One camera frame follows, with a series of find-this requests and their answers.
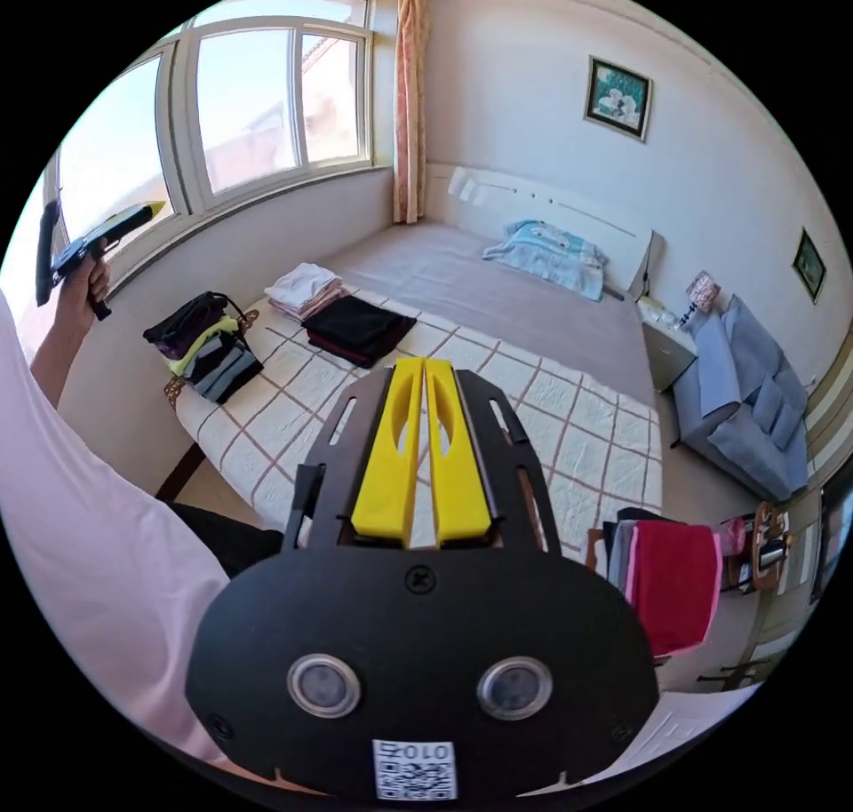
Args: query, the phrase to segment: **window frame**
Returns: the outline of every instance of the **window frame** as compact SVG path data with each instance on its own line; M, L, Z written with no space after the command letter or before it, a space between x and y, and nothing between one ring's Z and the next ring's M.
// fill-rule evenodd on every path
M364 26L337 21L292 16L258 16L229 19L194 27L194 19L184 21L177 32L158 40L114 78L120 80L138 66L159 57L155 85L155 131L161 168L173 214L155 223L126 246L118 246L108 255L114 282L134 271L143 262L171 248L176 238L209 225L216 218L262 201L272 195L347 172L372 169L372 63L373 31L370 24L373 0L364 0ZM247 30L289 29L291 56L287 68L289 81L291 127L295 137L299 165L242 185L213 193L201 138L197 106L197 67L201 42L207 36L239 33ZM302 35L331 36L355 43L355 120L358 154L352 158L307 161L302 117ZM44 201L60 195L61 146L53 154L44 176ZM68 231L60 211L54 250L68 244Z

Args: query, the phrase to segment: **screw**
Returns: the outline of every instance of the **screw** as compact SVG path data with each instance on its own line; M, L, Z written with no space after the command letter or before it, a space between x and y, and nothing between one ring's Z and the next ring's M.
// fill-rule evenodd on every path
M212 714L208 721L211 725L211 732L220 741L227 741L234 737L234 730L231 729L231 724L218 714Z
M428 566L413 566L406 573L406 588L422 596L435 587L435 573Z
M631 729L626 723L619 723L610 733L610 737L617 742L626 741L631 735L634 734L634 730Z

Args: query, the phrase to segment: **yellow gripper fingers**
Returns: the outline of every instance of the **yellow gripper fingers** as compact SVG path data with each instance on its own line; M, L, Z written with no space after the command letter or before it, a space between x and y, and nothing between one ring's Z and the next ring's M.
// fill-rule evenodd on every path
M485 538L491 526L474 447L450 363L426 359L433 520L439 546ZM441 427L450 445L442 453Z
M403 548L409 547L414 518L423 378L423 359L401 359L395 365L352 515L359 536L399 541Z

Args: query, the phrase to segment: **curtain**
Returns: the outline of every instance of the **curtain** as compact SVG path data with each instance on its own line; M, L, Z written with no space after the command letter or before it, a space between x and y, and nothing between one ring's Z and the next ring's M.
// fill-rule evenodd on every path
M394 222L417 223L427 196L424 56L427 0L398 0L395 47Z

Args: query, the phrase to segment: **qr code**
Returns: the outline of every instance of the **qr code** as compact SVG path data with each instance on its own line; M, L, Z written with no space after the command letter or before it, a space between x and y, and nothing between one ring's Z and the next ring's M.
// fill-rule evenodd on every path
M455 800L453 744L374 741L376 796L380 800Z

